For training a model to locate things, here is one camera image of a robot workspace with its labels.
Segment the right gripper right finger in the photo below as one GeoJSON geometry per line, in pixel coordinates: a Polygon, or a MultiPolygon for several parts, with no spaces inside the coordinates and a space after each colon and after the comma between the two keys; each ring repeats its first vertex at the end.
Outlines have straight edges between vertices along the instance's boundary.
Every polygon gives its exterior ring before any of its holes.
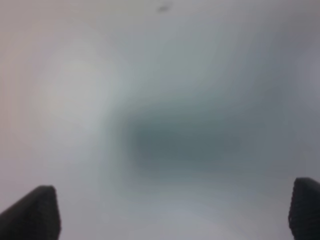
{"type": "Polygon", "coordinates": [[[320,183],[298,177],[293,184],[288,226],[295,240],[320,240],[320,183]]]}

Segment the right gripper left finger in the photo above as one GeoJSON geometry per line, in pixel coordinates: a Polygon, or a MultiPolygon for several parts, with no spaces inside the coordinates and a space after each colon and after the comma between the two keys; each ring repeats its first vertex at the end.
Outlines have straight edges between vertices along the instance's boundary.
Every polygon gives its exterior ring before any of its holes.
{"type": "Polygon", "coordinates": [[[57,192],[41,185],[0,214],[2,240],[58,240],[61,218],[57,192]]]}

